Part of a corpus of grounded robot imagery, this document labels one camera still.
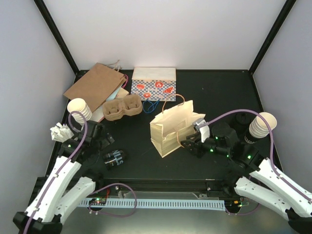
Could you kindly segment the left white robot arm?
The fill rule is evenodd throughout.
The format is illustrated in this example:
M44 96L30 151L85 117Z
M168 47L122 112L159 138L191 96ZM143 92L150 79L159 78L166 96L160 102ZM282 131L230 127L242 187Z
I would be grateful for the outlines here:
M104 191L103 174L88 167L70 189L83 163L114 142L102 123L87 121L82 131L62 143L53 169L41 190L13 223L21 234L59 234L68 216L91 193Z

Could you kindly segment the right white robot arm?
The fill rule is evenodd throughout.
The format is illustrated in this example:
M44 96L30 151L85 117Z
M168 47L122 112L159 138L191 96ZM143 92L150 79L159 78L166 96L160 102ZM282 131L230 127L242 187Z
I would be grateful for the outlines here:
M213 128L195 124L197 132L181 141L191 154L216 154L227 160L230 172L222 183L226 196L250 198L273 210L299 234L312 232L312 194L280 171L251 144L241 141L227 123Z

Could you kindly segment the cream paper bag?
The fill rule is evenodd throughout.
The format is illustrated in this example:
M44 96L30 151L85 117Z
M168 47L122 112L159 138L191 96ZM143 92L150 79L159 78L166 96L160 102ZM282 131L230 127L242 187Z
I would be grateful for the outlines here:
M162 158L181 147L180 142L195 133L193 123L206 116L194 112L192 100L178 96L182 103L169 109L163 104L161 112L150 122L151 142Z

